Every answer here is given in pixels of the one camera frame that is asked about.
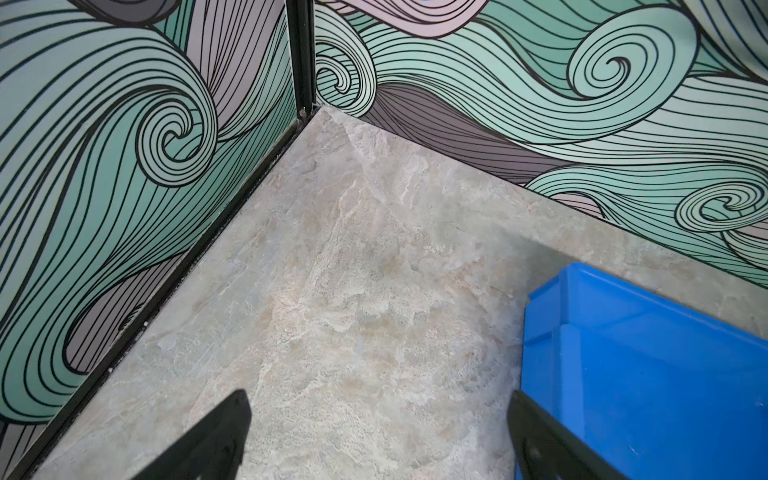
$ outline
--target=gray marble surface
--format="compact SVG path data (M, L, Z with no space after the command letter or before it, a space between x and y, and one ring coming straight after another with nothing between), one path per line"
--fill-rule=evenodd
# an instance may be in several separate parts
M36 478L128 478L237 388L239 478L511 478L523 308L574 260L768 334L767 291L324 108Z

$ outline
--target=blue container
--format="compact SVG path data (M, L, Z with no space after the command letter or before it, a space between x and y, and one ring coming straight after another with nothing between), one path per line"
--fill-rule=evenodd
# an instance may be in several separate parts
M768 478L768 342L584 264L531 294L521 384L633 480Z

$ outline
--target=black vertical post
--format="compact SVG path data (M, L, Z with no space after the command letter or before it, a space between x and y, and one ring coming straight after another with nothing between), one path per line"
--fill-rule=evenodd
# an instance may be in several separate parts
M315 103L315 10L313 0L286 0L296 113L302 121Z

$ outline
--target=wave pattern wall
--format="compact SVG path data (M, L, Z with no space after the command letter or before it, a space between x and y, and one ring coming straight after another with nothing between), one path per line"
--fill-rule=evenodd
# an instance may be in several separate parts
M279 0L17 0L0 22L5 476L296 103Z
M768 286L758 0L318 0L321 101Z

